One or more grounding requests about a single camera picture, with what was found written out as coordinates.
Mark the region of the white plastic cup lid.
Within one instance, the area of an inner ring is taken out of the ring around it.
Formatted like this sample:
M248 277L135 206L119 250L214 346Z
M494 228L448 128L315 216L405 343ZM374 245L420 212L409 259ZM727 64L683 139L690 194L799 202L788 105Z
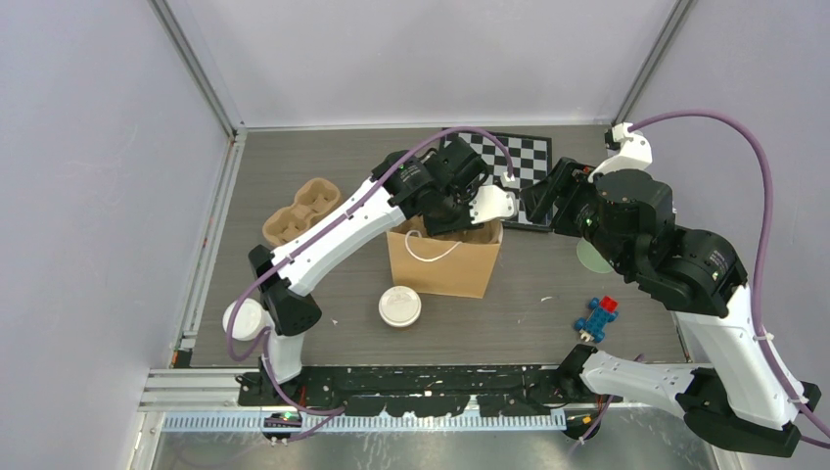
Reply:
M394 286L380 297L378 311L382 320L393 328L407 328L419 318L422 303L416 291Z

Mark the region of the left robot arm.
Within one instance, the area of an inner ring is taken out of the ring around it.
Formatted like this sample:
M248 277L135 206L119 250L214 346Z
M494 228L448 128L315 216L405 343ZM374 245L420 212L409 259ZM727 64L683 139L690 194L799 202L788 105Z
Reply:
M311 293L337 265L381 233L421 215L444 231L475 227L471 202L489 174L487 163L463 139L439 149L387 155L339 208L296 240L271 251L251 249L249 261L268 312L262 353L262 391L274 403L292 403L300 392L306 331L322 311Z

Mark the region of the brown paper bag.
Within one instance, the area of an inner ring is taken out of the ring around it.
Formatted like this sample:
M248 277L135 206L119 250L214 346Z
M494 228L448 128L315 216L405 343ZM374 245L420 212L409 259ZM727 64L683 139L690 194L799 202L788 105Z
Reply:
M419 294L481 299L499 257L504 229L493 244L441 241L415 230L386 233L392 281Z

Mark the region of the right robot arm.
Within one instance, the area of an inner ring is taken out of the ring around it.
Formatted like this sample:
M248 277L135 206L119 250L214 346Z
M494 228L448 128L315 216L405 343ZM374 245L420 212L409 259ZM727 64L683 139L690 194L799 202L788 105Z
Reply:
M521 199L530 219L551 214L557 234L587 241L626 283L674 312L709 361L658 366L578 345L558 368L565 398L638 401L679 417L713 446L775 457L794 453L803 439L795 420L814 410L820 390L776 378L735 249L711 231L677 225L666 183L641 169L595 175L563 158Z

